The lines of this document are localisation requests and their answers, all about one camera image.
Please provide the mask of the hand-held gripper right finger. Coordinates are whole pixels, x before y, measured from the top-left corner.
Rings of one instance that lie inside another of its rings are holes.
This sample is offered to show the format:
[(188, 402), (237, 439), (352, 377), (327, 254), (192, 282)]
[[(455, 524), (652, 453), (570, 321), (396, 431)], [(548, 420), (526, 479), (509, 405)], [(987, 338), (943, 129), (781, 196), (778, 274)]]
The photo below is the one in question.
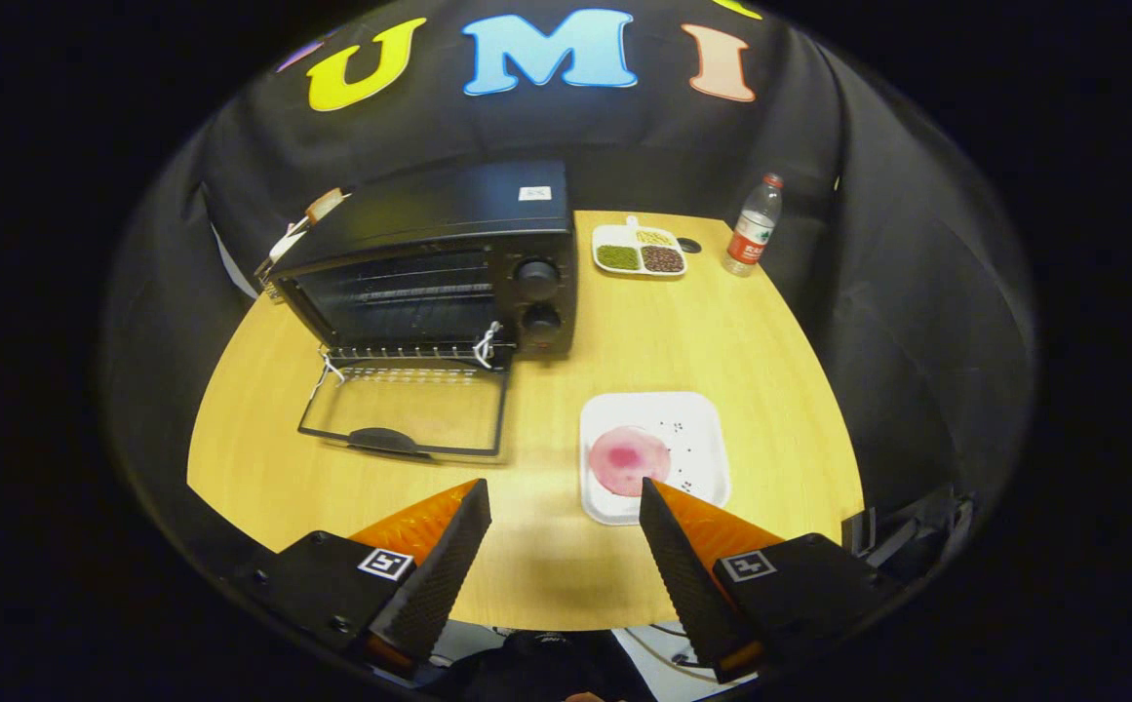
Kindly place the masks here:
[(823, 656), (901, 591), (825, 536), (775, 536), (652, 479), (640, 528), (696, 658), (721, 683)]

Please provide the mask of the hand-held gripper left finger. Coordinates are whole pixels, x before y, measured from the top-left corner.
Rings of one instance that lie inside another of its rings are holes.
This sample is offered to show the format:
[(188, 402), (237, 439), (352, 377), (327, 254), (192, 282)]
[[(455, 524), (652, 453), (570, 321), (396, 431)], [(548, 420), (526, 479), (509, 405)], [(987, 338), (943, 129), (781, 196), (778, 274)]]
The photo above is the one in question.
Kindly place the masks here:
[(234, 583), (282, 625), (348, 661), (412, 676), (431, 657), (491, 524), (475, 479), (343, 537), (254, 556)]

